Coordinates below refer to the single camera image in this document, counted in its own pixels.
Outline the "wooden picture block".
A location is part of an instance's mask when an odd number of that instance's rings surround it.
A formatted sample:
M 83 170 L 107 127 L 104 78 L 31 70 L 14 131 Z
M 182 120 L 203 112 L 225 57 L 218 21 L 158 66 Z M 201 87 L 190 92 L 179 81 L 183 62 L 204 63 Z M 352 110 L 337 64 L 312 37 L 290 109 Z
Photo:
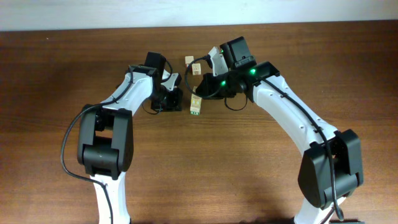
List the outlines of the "wooden picture block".
M 199 96 L 192 95 L 191 97 L 191 107 L 192 108 L 200 108 L 201 107 L 201 100 Z

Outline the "green letter R block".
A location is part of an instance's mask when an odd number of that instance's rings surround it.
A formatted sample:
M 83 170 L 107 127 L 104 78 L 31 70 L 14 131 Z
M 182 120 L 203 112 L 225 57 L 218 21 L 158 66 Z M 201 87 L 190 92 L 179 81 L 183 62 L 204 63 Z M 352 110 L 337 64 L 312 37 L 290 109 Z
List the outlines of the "green letter R block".
M 200 108 L 191 107 L 190 108 L 190 114 L 199 116 L 200 115 Z

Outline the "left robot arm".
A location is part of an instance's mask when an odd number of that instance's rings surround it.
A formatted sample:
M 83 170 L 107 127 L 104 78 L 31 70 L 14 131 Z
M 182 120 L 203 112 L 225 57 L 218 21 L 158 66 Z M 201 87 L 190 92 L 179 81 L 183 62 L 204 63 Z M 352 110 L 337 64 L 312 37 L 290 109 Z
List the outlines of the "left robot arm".
M 142 65 L 130 65 L 116 91 L 80 115 L 77 160 L 95 186 L 100 223 L 130 223 L 125 179 L 134 154 L 133 116 L 150 100 L 152 114 L 181 111 L 179 73 L 165 70 L 169 62 L 148 52 Z

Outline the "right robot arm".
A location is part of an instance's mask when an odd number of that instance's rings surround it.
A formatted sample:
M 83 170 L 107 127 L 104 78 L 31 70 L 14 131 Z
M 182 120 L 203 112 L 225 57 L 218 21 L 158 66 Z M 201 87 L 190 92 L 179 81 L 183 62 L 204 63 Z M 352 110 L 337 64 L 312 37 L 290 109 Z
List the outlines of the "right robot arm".
M 269 113 L 293 140 L 302 161 L 298 185 L 304 200 L 292 223 L 345 220 L 341 203 L 364 183 L 361 141 L 314 113 L 270 62 L 258 63 L 244 37 L 213 47 L 201 57 L 210 73 L 193 91 L 203 99 L 227 100 L 238 93 Z

